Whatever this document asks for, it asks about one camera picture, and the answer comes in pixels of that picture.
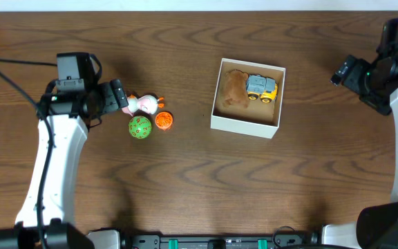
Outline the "white pink toy chicken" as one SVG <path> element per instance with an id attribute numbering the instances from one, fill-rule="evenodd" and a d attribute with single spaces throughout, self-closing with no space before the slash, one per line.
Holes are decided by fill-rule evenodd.
<path id="1" fill-rule="evenodd" d="M 127 97 L 128 106 L 123 107 L 122 111 L 130 116 L 134 116 L 137 111 L 153 115 L 158 109 L 164 107 L 163 100 L 164 97 L 156 98 L 153 95 L 143 95 L 140 98 L 130 95 Z"/>

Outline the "green numbered dice ball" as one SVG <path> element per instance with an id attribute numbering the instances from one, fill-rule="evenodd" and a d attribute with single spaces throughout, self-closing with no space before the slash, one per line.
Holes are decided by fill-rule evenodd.
<path id="1" fill-rule="evenodd" d="M 152 131 L 152 123 L 145 116 L 134 116 L 129 121 L 129 133 L 137 139 L 147 138 Z"/>

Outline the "orange ribbed ball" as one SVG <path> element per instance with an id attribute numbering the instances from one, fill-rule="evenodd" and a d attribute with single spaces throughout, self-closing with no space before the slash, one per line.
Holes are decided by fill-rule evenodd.
<path id="1" fill-rule="evenodd" d="M 170 129 L 172 124 L 173 116 L 167 111 L 161 111 L 155 117 L 155 125 L 163 131 Z"/>

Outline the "yellow grey toy truck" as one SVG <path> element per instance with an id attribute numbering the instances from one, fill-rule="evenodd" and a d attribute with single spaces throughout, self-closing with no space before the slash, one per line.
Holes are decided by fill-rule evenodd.
<path id="1" fill-rule="evenodd" d="M 276 100 L 278 84 L 276 80 L 262 75 L 249 75 L 246 81 L 246 92 L 250 100 L 260 99 L 262 103 Z"/>

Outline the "white cardboard box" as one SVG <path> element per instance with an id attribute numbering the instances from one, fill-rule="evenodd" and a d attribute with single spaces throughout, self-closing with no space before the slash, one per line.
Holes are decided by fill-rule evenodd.
<path id="1" fill-rule="evenodd" d="M 283 67 L 223 58 L 210 127 L 272 138 L 280 124 L 284 83 Z"/>

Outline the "brown plush bear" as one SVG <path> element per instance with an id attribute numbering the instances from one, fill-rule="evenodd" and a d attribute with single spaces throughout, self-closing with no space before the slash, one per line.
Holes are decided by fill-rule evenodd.
<path id="1" fill-rule="evenodd" d="M 246 109 L 249 106 L 249 98 L 246 92 L 248 77 L 247 73 L 239 70 L 226 72 L 221 93 L 224 107 L 239 106 Z"/>

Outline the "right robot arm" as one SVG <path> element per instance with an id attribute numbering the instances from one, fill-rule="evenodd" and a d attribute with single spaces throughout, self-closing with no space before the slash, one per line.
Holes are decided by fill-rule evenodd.
<path id="1" fill-rule="evenodd" d="M 357 221 L 326 225 L 321 232 L 324 248 L 398 248 L 398 52 L 378 57 L 372 64 L 349 56 L 331 79 L 359 95 L 395 122 L 395 177 L 390 203 L 367 207 Z"/>

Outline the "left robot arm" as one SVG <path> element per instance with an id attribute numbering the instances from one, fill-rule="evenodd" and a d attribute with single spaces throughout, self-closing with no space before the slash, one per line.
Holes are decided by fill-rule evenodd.
<path id="1" fill-rule="evenodd" d="M 0 229 L 0 248 L 119 248 L 117 230 L 84 234 L 74 225 L 79 157 L 90 122 L 127 107 L 119 80 L 48 86 L 38 103 L 39 145 L 27 197 L 13 228 Z"/>

